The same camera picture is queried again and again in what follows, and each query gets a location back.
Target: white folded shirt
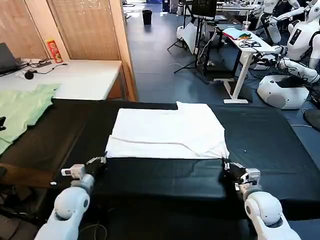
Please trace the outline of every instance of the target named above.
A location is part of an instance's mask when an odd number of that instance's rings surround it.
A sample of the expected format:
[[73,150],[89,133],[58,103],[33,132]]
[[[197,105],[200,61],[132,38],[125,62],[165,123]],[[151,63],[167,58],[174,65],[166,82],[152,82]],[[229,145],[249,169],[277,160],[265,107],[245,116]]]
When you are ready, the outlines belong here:
[[225,129],[206,104],[178,110],[120,109],[106,146],[108,158],[227,158]]

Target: cup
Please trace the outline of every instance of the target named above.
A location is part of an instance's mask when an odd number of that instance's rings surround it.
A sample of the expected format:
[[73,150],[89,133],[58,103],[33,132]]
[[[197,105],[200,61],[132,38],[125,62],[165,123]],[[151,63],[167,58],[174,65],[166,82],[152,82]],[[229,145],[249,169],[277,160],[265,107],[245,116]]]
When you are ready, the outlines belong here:
[[251,22],[250,21],[243,21],[242,24],[242,31],[248,31],[249,30],[249,26],[250,26]]

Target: black tablecloth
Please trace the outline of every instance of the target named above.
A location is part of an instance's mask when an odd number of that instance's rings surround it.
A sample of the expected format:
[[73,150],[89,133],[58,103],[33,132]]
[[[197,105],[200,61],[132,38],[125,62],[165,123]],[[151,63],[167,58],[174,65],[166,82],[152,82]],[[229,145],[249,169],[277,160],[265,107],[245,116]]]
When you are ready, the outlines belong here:
[[[270,107],[210,107],[225,128],[230,159],[261,171],[263,189],[281,201],[288,218],[319,218],[314,208],[320,207],[320,172],[286,119]],[[120,108],[175,110],[177,106],[100,102],[65,158],[65,168],[104,154]],[[93,196],[115,206],[151,204],[243,217],[243,203],[236,200],[233,188],[223,184],[221,173],[218,159],[112,158]],[[56,181],[59,186],[66,183],[58,175]]]
[[99,101],[53,99],[35,126],[28,127],[1,156],[0,163],[56,172],[68,158]]

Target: computer monitor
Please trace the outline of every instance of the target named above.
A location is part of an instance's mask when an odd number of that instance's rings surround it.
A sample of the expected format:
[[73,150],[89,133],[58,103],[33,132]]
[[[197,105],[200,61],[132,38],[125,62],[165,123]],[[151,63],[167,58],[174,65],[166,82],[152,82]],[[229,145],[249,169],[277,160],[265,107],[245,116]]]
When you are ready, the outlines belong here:
[[0,43],[0,74],[9,73],[19,68],[19,64],[8,46]]
[[192,14],[196,18],[215,19],[217,0],[192,0]]

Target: gray floor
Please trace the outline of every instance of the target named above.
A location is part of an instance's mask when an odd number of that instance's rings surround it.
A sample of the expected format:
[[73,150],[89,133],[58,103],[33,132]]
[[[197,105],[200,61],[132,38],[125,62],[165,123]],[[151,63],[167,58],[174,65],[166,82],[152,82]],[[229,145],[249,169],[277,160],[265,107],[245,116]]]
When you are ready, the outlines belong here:
[[[152,10],[152,25],[143,25],[142,9]],[[183,18],[177,18],[175,14],[161,16],[160,4],[137,4],[130,10],[128,14],[132,16],[127,20],[127,33],[139,101],[152,103],[181,101],[222,105],[223,99],[228,98],[222,84],[206,85],[200,80],[199,74],[187,69],[173,74],[180,65],[193,60],[193,57],[181,48],[172,47],[167,51],[167,47],[176,41],[176,30],[183,24]],[[220,56],[213,53],[212,58],[224,58],[229,67],[233,65],[236,54],[236,49],[226,46],[221,50]],[[247,85],[253,88],[253,103],[250,104],[266,106],[254,90],[259,80],[252,82],[251,79],[254,77],[249,75],[246,80]],[[299,110],[287,110],[282,113],[291,125],[307,125],[302,117],[302,109],[310,108],[314,106],[310,102],[305,102]],[[293,129],[317,167],[320,168],[320,132],[309,127],[293,126]],[[316,236],[320,236],[320,227],[318,227],[320,219],[296,221],[291,225],[303,240],[317,239]]]

